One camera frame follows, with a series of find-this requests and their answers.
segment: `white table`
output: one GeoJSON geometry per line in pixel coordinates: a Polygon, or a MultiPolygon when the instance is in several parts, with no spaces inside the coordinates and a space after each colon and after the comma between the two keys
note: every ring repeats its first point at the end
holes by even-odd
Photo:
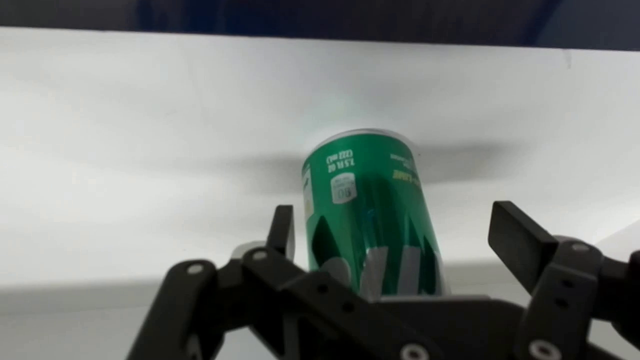
{"type": "Polygon", "coordinates": [[[486,244],[494,200],[591,243],[639,218],[639,65],[624,52],[0,29],[0,313],[144,305],[172,264],[221,266],[264,239],[277,204],[296,208],[306,266],[301,163],[358,127],[413,142],[454,285],[502,282],[486,244]]]}

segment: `can rim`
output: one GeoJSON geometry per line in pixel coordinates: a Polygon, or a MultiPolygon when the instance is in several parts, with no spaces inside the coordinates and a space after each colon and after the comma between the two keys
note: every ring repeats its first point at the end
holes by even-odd
{"type": "Polygon", "coordinates": [[[409,148],[409,151],[411,152],[411,155],[413,157],[415,157],[414,153],[413,153],[413,148],[414,148],[413,142],[411,142],[409,139],[407,139],[407,137],[405,137],[403,135],[400,135],[399,133],[396,133],[395,131],[391,131],[391,130],[387,130],[387,129],[380,129],[380,128],[377,128],[377,127],[364,127],[364,128],[361,128],[361,129],[353,129],[353,130],[343,131],[341,133],[337,133],[336,135],[330,136],[327,139],[324,139],[320,144],[316,145],[313,148],[313,150],[311,150],[309,152],[309,154],[307,155],[307,157],[305,159],[309,159],[309,157],[311,155],[313,155],[314,152],[316,152],[322,146],[325,146],[326,144],[328,144],[328,143],[330,143],[330,142],[332,142],[334,140],[345,138],[347,136],[368,135],[368,134],[387,136],[387,137],[399,140],[400,142],[402,142],[403,144],[405,144],[409,148]]]}

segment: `screw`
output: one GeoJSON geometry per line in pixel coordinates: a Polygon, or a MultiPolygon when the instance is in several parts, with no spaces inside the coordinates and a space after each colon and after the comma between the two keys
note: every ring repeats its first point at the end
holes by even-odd
{"type": "Polygon", "coordinates": [[[429,360],[429,353],[419,344],[406,344],[400,350],[401,360],[429,360]]]}
{"type": "Polygon", "coordinates": [[[558,347],[545,340],[530,342],[529,353],[537,360],[562,360],[558,347]]]}
{"type": "Polygon", "coordinates": [[[202,270],[204,270],[204,266],[202,266],[202,264],[195,263],[187,268],[187,274],[195,275],[201,272],[202,270]]]}
{"type": "Polygon", "coordinates": [[[253,253],[252,259],[254,260],[262,260],[267,258],[267,252],[264,250],[258,250],[253,253]]]}
{"type": "Polygon", "coordinates": [[[571,246],[574,251],[585,252],[589,251],[589,247],[583,243],[575,243],[571,246]]]}

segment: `soda can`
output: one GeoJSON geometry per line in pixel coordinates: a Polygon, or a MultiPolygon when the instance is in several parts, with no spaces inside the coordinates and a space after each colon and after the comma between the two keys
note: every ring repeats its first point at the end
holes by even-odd
{"type": "Polygon", "coordinates": [[[302,167],[309,266],[368,300],[441,295],[442,263],[412,152],[360,129],[318,145],[302,167]]]}

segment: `black mechanical arm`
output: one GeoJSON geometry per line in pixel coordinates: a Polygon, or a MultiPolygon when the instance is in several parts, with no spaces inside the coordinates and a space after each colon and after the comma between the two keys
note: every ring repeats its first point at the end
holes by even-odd
{"type": "Polygon", "coordinates": [[[640,251],[628,263],[579,240],[558,242],[511,202],[495,202],[489,244],[531,294],[527,307],[488,297],[369,303],[325,272],[287,259],[293,208],[278,206],[266,246],[223,268],[167,273],[128,360],[212,359],[249,327],[287,360],[614,360],[587,341],[592,318],[640,347],[640,251]]]}

